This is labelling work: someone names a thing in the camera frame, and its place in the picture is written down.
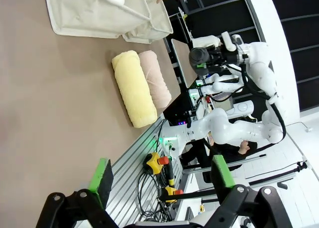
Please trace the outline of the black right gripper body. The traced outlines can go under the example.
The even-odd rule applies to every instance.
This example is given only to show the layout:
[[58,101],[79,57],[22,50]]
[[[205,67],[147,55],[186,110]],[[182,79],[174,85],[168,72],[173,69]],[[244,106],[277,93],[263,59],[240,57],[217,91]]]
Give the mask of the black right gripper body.
[[195,47],[189,53],[189,63],[195,70],[197,64],[206,63],[208,70],[217,69],[225,66],[227,60],[219,47]]

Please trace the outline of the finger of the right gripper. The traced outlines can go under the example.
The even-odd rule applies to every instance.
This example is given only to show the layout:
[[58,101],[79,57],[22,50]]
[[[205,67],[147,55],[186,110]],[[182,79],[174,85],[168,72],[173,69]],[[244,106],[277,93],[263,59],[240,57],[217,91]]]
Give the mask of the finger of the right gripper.
[[196,67],[195,67],[195,72],[198,75],[207,75],[208,74],[208,69],[207,69],[206,63],[197,64]]

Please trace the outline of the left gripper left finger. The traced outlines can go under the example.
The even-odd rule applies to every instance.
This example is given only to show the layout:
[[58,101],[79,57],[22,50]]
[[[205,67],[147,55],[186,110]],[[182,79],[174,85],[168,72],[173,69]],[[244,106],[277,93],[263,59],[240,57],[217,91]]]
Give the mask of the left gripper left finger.
[[51,193],[42,208],[37,228],[74,228],[87,220],[93,228],[112,228],[114,220],[106,212],[113,183],[111,161],[101,158],[87,189],[71,195]]

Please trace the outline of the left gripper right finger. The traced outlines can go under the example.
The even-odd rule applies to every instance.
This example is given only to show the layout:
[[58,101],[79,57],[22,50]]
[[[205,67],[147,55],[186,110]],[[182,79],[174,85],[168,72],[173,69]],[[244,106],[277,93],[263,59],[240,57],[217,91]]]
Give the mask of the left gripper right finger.
[[220,206],[206,223],[208,228],[230,228],[239,216],[248,217],[256,228],[292,226],[277,190],[265,186],[255,191],[236,184],[223,156],[213,156],[210,177]]

